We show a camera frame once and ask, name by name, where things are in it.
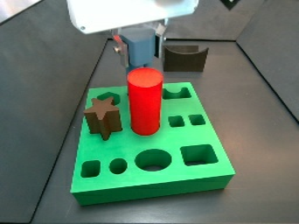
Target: small circular hole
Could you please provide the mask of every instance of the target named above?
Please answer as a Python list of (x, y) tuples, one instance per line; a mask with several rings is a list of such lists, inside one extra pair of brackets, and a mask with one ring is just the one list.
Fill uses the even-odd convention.
[(110, 163), (110, 170), (115, 174), (121, 174), (127, 170), (127, 161), (123, 158), (117, 158)]

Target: brown star block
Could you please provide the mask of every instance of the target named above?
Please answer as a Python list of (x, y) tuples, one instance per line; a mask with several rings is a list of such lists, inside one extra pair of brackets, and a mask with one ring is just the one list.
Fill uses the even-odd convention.
[(94, 98), (93, 107), (85, 110), (85, 116), (89, 122), (90, 134), (101, 133), (103, 140), (109, 140), (111, 132), (123, 130), (119, 107), (114, 104), (114, 97), (105, 101)]

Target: gray wall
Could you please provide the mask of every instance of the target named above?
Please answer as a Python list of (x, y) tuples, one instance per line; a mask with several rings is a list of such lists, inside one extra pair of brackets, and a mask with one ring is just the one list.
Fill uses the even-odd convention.
[(299, 120), (299, 1), (267, 0), (238, 44)]
[(229, 10), (221, 0), (201, 0), (193, 15), (171, 19), (169, 39), (237, 40), (265, 0), (242, 0)]
[(107, 38), (46, 0), (0, 26), (0, 222), (28, 222)]

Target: circular hole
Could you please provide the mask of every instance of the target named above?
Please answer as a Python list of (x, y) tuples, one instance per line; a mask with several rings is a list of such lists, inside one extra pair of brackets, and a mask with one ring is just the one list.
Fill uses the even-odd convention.
[(163, 170), (171, 162), (173, 156), (165, 150), (145, 150), (135, 158), (135, 165), (147, 172)]
[(115, 174), (121, 174), (127, 170), (127, 161), (123, 158), (117, 158), (110, 163), (110, 170)]

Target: table surface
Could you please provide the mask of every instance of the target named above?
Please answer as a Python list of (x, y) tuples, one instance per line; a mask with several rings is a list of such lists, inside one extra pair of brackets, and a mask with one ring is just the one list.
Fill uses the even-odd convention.
[[(210, 48), (203, 73), (165, 73), (189, 81), (229, 153), (237, 176), (225, 190), (81, 206), (71, 178), (86, 94), (34, 217), (34, 223), (258, 223), (299, 221), (299, 125), (235, 42), (173, 41)], [(107, 42), (90, 88), (125, 86), (127, 76)], [(154, 67), (163, 70), (162, 61)]]

